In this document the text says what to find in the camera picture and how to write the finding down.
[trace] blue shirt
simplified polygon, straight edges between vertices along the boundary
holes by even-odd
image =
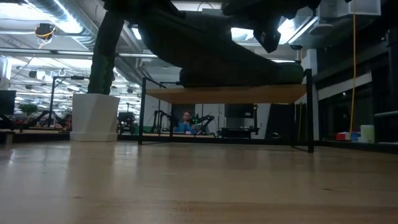
[[[179,123],[178,127],[174,128],[175,132],[186,133],[187,131],[191,132],[191,134],[195,134],[195,130],[191,127],[190,124]]]

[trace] wooden floor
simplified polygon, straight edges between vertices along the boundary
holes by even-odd
[[[398,223],[398,157],[283,146],[17,144],[0,223]]]

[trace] shelf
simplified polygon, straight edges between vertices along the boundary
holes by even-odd
[[[146,94],[172,104],[295,103],[306,93],[305,85],[237,86],[150,89]]]

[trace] white planter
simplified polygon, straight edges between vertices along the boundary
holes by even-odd
[[[117,141],[120,98],[101,94],[73,96],[72,141]]]

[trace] man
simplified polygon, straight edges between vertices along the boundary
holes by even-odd
[[[191,125],[192,114],[190,111],[184,111],[183,122],[174,128],[174,132],[185,134],[196,134],[198,129],[195,125]]]

